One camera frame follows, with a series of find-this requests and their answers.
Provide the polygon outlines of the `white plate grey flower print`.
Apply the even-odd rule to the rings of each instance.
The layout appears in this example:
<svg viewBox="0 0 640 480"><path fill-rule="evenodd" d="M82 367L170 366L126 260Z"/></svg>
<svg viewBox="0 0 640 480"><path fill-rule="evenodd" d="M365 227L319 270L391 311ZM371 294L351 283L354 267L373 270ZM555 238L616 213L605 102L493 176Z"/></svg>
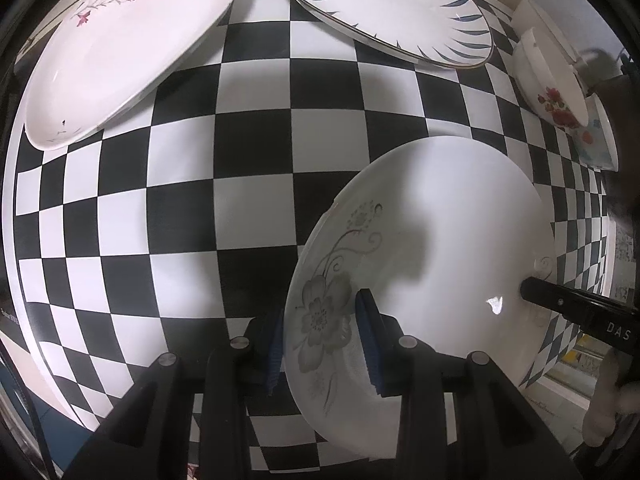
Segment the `white plate grey flower print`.
<svg viewBox="0 0 640 480"><path fill-rule="evenodd" d="M508 156L458 136L394 148L341 190L299 257L284 308L299 411L338 448L393 457L400 402L370 383L356 293L369 289L378 310L434 350L483 351L520 384L550 322L521 282L553 280L554 266L548 212Z"/></svg>

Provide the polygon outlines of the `black white checkered tablecloth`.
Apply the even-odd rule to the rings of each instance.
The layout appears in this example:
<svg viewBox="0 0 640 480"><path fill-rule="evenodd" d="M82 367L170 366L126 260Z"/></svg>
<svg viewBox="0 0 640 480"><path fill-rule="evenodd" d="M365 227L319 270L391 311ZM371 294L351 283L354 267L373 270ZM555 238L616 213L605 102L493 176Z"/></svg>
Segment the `black white checkered tablecloth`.
<svg viewBox="0 0 640 480"><path fill-rule="evenodd" d="M560 281L602 289L601 177L518 92L510 10L473 1L495 41L474 70L417 70L293 0L235 0L183 66L90 138L45 153L14 124L12 299L78 429L96 429L160 354L200 364L283 304L335 195L414 139L465 136L508 155L550 214Z"/></svg>

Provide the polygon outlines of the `white bowl blue pattern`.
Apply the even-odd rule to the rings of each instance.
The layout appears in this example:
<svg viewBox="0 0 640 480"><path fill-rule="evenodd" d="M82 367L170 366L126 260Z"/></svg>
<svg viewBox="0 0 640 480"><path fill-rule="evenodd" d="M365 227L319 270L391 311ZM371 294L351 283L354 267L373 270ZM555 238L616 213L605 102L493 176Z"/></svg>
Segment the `white bowl blue pattern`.
<svg viewBox="0 0 640 480"><path fill-rule="evenodd" d="M597 93L586 99L589 122L574 129L572 136L580 160L587 166L617 172L620 169L614 132Z"/></svg>

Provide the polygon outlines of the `white bowl red flowers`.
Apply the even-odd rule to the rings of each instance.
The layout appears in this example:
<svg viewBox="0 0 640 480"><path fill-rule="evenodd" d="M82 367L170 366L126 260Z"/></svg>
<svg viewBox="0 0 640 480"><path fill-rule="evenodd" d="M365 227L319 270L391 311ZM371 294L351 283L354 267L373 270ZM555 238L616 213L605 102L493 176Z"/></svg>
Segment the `white bowl red flowers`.
<svg viewBox="0 0 640 480"><path fill-rule="evenodd" d="M588 124L586 99L573 67L538 27L527 29L516 44L513 69L522 96L540 118L564 130Z"/></svg>

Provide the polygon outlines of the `white oval plate pink flowers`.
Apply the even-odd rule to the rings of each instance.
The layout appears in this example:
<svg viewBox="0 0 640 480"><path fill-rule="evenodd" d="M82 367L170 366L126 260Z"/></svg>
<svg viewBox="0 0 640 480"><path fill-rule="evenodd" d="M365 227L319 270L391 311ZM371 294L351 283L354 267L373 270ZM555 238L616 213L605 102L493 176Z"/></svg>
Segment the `white oval plate pink flowers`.
<svg viewBox="0 0 640 480"><path fill-rule="evenodd" d="M232 1L81 1L30 75L24 115L30 144L64 148L137 104L198 47Z"/></svg>

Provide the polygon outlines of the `white oval plate blue petals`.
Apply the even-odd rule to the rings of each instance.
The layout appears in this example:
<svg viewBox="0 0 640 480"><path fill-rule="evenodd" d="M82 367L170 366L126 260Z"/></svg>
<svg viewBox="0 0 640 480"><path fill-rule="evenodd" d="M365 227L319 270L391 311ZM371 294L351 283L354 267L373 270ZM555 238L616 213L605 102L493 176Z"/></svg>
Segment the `white oval plate blue petals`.
<svg viewBox="0 0 640 480"><path fill-rule="evenodd" d="M474 0L296 0L342 34L416 65L463 70L494 50Z"/></svg>

